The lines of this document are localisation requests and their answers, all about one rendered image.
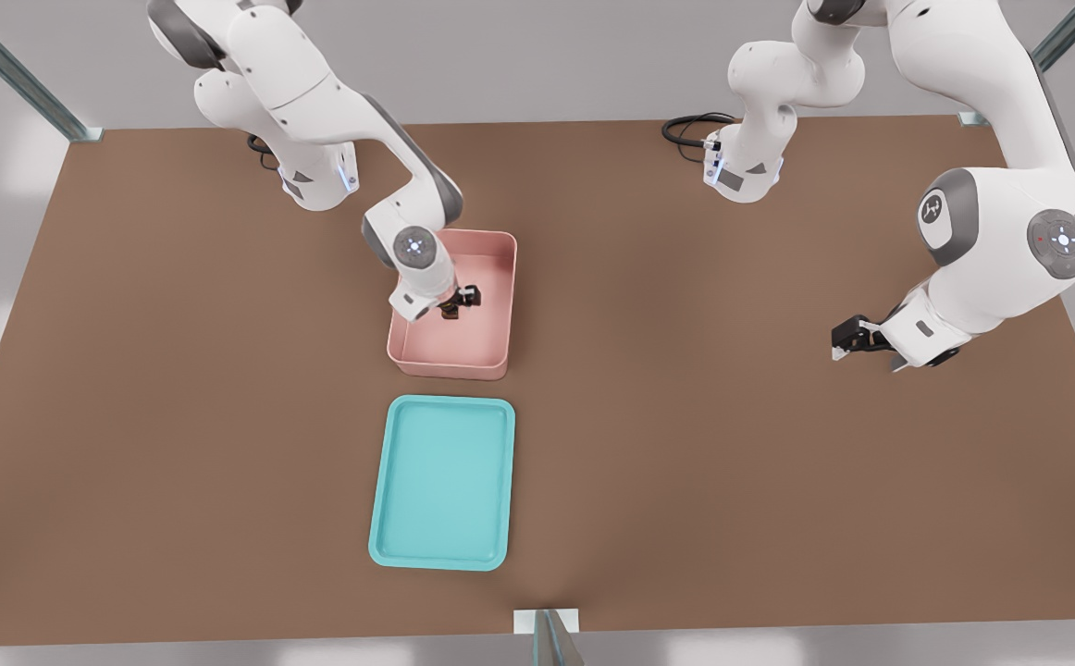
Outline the pink plastic box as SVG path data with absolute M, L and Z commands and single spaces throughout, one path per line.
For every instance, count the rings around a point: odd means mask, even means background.
M 432 312 L 408 322 L 392 316 L 387 354 L 408 376 L 494 382 L 507 374 L 517 243 L 511 233 L 445 228 L 438 232 L 462 286 L 475 284 L 482 303 L 457 319 Z

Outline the pale blue-green tray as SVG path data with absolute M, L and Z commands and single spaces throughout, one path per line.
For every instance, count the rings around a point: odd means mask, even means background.
M 515 410 L 402 395 L 382 443 L 368 552 L 379 566 L 494 571 L 508 551 Z

